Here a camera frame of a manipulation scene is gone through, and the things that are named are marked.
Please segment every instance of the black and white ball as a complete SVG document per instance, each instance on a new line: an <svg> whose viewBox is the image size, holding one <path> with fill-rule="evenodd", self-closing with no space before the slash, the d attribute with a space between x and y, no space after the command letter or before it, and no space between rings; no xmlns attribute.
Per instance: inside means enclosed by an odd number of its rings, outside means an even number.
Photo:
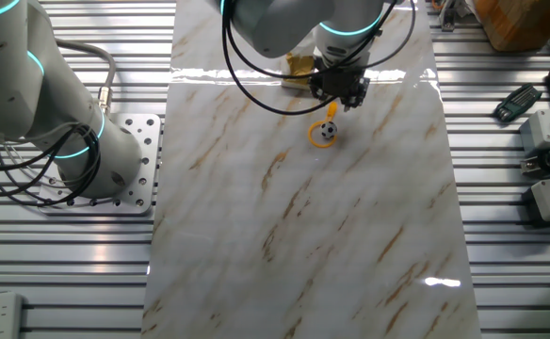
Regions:
<svg viewBox="0 0 550 339"><path fill-rule="evenodd" d="M338 134L338 126L335 123L328 121L321 125L321 136L325 139L331 139Z"/></svg>

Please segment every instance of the metal mounting plate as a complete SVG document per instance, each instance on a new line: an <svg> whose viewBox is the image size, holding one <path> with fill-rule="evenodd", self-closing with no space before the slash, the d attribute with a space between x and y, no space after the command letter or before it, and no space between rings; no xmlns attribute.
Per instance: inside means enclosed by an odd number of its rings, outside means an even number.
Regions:
<svg viewBox="0 0 550 339"><path fill-rule="evenodd" d="M53 207L41 207L39 209L42 213L48 216L142 216L151 210L161 120L157 115L147 114L112 114L111 120L131 132L139 142L143 160L135 180L112 199L92 201L81 197L76 198L72 206L62 203ZM47 175L59 178L57 165L52 165ZM46 186L40 189L41 197L54 201L69 193L68 189L58 190Z"/></svg>

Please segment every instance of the yellow ring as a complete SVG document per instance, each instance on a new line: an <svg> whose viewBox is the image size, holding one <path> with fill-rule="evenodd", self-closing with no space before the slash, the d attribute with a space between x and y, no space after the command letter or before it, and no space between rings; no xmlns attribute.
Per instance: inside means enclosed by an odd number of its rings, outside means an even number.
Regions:
<svg viewBox="0 0 550 339"><path fill-rule="evenodd" d="M315 123L313 123L311 125L311 128L309 128L309 140L311 141L311 143L315 146L315 147L318 147L318 148L329 148L331 147L334 143L335 143L335 140L338 139L338 136L333 136L333 139L330 143L328 144L318 144L316 143L314 140L313 140L313 130L316 129L318 126L320 126L321 124L323 123L326 123L327 121L317 121Z"/></svg>

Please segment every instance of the black cable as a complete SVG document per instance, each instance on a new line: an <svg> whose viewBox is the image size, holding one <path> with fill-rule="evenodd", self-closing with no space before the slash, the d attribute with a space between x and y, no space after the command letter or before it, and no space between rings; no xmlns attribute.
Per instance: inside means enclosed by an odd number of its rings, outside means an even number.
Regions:
<svg viewBox="0 0 550 339"><path fill-rule="evenodd" d="M233 1L234 0L225 0L225 8L224 8L224 11L223 11L223 20L226 20L226 21L229 22L227 24L227 27L226 27L227 36L229 38L231 46L235 50L235 53L239 56L239 58L242 59L242 61L244 61L244 63L246 65L248 65L250 68L252 68L255 71L257 71L259 73L262 73L262 74L265 74L265 75L268 75L268 76L271 76L271 77L274 77L274 78L289 79L289 80L306 79L306 78L309 78L309 77L312 77L312 76L315 76L315 75L330 73L330 72L333 72L333 71L339 69L342 66L347 66L347 64L353 58L355 58L357 55L359 55L363 51L363 49L367 45L369 45L369 43L375 38L378 31L380 31L381 27L383 26L383 24L388 19L388 16L390 16L390 13L392 12L393 8L398 3L398 0L395 0L395 2L388 7L388 9L384 13L383 17L378 21L378 23L371 29L369 34L365 37L365 40L363 41L361 46L359 46L358 49L356 49L353 53L351 53L349 56L344 58L342 61L334 64L333 66L329 67L328 69L325 69L325 70L322 70L322 71L319 71L319 72L315 72L315 73L308 73L308 74L303 74L303 75L284 75L284 74L278 74L278 73L271 73L271 72L268 72L268 71L265 71L265 70L261 69L260 67L258 67L256 65L254 65L253 63L251 63L251 61L249 61L243 55L243 53L239 50L239 48L237 47L237 44L235 43L234 35L233 35L232 29L231 29L231 20L233 19L233 11L228 10L228 9L233 9Z"/></svg>
<svg viewBox="0 0 550 339"><path fill-rule="evenodd" d="M395 57L398 54L398 52L400 52L403 48L405 48L405 46L409 42L409 39L413 35L413 30L415 29L415 18L417 17L417 13L416 13L416 9L415 9L415 3L413 2L413 0L410 0L409 2L411 3L411 8L412 8L411 27L409 28L409 33L407 34L407 37L405 38L405 40L398 46L398 48L391 55L383 58L382 60L376 61L374 63L370 63L370 64L365 65L365 66L362 66L361 69L366 70L366 69L370 69L372 67L376 67L376 66L390 60L391 58Z"/></svg>
<svg viewBox="0 0 550 339"><path fill-rule="evenodd" d="M54 150L51 152L51 155L49 157L49 161L45 164L45 166L42 168L42 171L39 173L39 175L36 178L32 179L29 183L27 183L27 184L25 184L21 187L18 187L17 189L14 189L12 191L1 192L0 193L0 198L8 197L10 195L14 195L14 194L18 194L18 193L22 193L25 190L29 189L30 187L34 186L37 182L39 182L43 178L43 176L47 172L47 170L49 170L49 167L51 166L51 164L55 160L57 154L59 153L61 148L66 144L66 142L68 141L70 136L74 132L78 131L79 129L80 129L80 126L75 126L73 129L68 131L63 137L61 137L59 139L59 141L54 146L52 146L52 148L54 148Z"/></svg>
<svg viewBox="0 0 550 339"><path fill-rule="evenodd" d="M56 204L59 204L59 203L69 202L70 200L73 200L73 199L79 197L80 194L82 194L90 186L90 184L93 182L93 180L95 179L95 177L97 175L97 172L99 171L99 167L101 165L101 154L99 152L99 140L97 139L97 136L95 135L95 133L93 131L90 131L89 136L85 137L85 141L87 142L87 145L89 146L89 158L88 158L88 162L87 162L87 167L85 168L84 172L88 172L89 174L85 175L84 178L81 178L81 181L84 180L84 182L80 186L78 186L78 188L76 190L72 191L71 194L69 194L65 198L60 199L58 201L52 201L52 200L49 200L49 199L44 199L43 197L40 197L40 196L38 196L34 193L31 193L28 190L24 191L24 193L26 193L28 196L30 196L30 197L32 197L32 198L34 198L34 199L36 199L36 200L38 200L42 203L24 202L24 201L21 201L21 200L15 198L15 197L13 197L12 195L8 195L8 198L10 198L11 200L13 200L13 201L15 201L15 202L17 202L21 205L25 205L25 206L45 207L45 206L53 206L53 205L56 205ZM4 165L2 155L0 155L0 164ZM11 174L8 171L6 171L6 175L14 185L16 185L17 187L20 187L20 184L11 176ZM0 184L0 190L4 194L7 194L6 190L3 188L3 186L1 184Z"/></svg>
<svg viewBox="0 0 550 339"><path fill-rule="evenodd" d="M71 131L70 131L69 133L72 134L73 131L76 130L76 128L80 128L81 126L83 126L82 123L75 125L75 126L71 129ZM16 164L16 165L0 166L0 171L5 171L5 170L19 170L19 169L23 169L23 168L25 168L25 167L27 167L27 166L33 165L33 164L39 162L39 161L40 161L41 159L43 159L45 156L47 156L47 155L49 155L50 153L52 153L52 152L56 149L56 147L58 147L59 142L60 142L60 141L56 142L53 146L51 146L50 148L48 148L45 152L41 153L41 154L38 155L38 156L35 156L34 158L32 158L32 159L30 159L30 160L28 160L28 161L24 161L23 163Z"/></svg>
<svg viewBox="0 0 550 339"><path fill-rule="evenodd" d="M116 61L114 60L114 57L112 55L99 47L91 46L85 43L66 41L62 39L56 39L56 42L57 46L61 48L91 53L107 61L107 63L109 64L109 71L107 72L107 78L105 79L104 87L112 87L112 84L114 83L114 77L116 76Z"/></svg>
<svg viewBox="0 0 550 339"><path fill-rule="evenodd" d="M258 99L253 97L244 88L244 86L241 84L241 82L237 78L237 75L235 75L234 67L231 64L231 60L229 58L229 50L227 48L227 31L230 28L231 21L227 20L227 18L230 16L232 10L233 9L231 8L231 6L225 7L225 10L224 10L224 13L223 13L223 17L222 17L223 18L222 19L222 49L223 49L223 54L225 56L225 62L227 63L227 68L229 69L229 72L231 73L231 77L234 79L234 81L237 84L237 86L239 87L239 89L241 89L241 91L248 97L248 99L253 101L255 104L261 106L263 109L266 109L266 110L271 111L273 113L285 115L285 116L298 116L298 115L302 115L302 114L312 113L312 112L317 111L318 109L321 109L321 108L329 105L330 103L332 103L334 100L337 99L336 97L332 97L332 98L326 100L325 102L323 102L319 105L316 105L313 108L308 108L308 109L304 109L304 110L301 110L301 111L295 111L295 112L288 112L288 111L283 111L283 110L265 105L262 102L260 102Z"/></svg>

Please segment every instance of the metal slat table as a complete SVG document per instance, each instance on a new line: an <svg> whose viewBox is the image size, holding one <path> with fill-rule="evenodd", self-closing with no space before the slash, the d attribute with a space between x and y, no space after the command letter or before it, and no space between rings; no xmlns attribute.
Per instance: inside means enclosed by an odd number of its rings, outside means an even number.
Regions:
<svg viewBox="0 0 550 339"><path fill-rule="evenodd" d="M114 54L114 113L164 119L174 1L41 3L58 38ZM543 83L550 55L498 54L475 20L443 33L436 13L429 5L426 10L483 338L550 339L550 229L527 230L520 203L532 183L519 170L524 152L518 127L527 115L505 128L490 116L524 82L544 91L529 113L550 107ZM97 91L107 72L104 62L62 53L89 90ZM0 291L25 297L22 337L138 339L152 229L153 216L47 218L0 199Z"/></svg>

